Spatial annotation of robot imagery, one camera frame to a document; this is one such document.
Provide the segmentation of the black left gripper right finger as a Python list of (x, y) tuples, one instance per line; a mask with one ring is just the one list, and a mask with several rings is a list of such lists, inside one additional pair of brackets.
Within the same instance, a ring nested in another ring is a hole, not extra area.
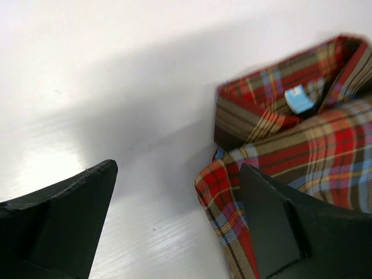
[(371, 215), (320, 201), (244, 164), (241, 196), (260, 278), (370, 278)]

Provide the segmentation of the plaid long sleeve shirt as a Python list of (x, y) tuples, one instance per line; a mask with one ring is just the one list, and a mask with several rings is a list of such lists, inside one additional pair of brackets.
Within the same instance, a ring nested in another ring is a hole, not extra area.
[(247, 163), (322, 201), (371, 212), (371, 45), (340, 35), (219, 86), (217, 152), (195, 190), (232, 278), (258, 278), (239, 195)]

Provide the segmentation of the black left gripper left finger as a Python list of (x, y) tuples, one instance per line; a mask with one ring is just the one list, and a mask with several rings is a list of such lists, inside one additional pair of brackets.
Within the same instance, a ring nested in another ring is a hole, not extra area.
[(1, 278), (88, 278), (117, 172), (105, 160), (1, 202)]

